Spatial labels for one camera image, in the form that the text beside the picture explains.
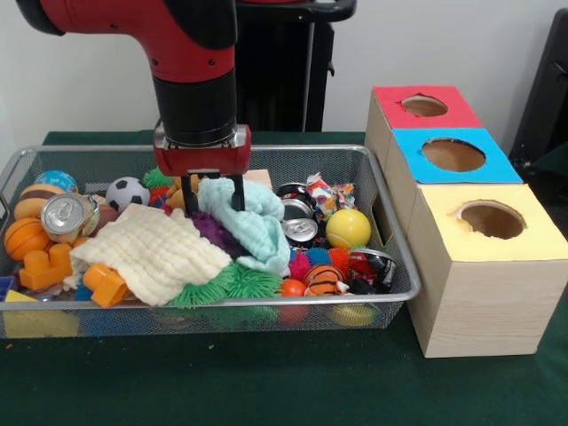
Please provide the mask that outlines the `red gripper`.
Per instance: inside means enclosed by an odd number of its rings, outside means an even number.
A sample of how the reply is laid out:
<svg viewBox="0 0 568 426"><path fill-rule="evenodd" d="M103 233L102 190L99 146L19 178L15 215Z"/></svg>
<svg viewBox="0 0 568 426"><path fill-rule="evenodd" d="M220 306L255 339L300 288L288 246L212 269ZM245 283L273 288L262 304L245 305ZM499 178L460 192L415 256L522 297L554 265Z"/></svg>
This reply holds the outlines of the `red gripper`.
<svg viewBox="0 0 568 426"><path fill-rule="evenodd" d="M162 122L154 129L154 156L166 176L181 177L185 212L191 216L199 210L197 194L192 189L191 174L219 173L230 175L233 182L232 208L245 210L243 176L249 170L251 132L238 124L232 135L215 141L212 146L183 146L170 141Z"/></svg>

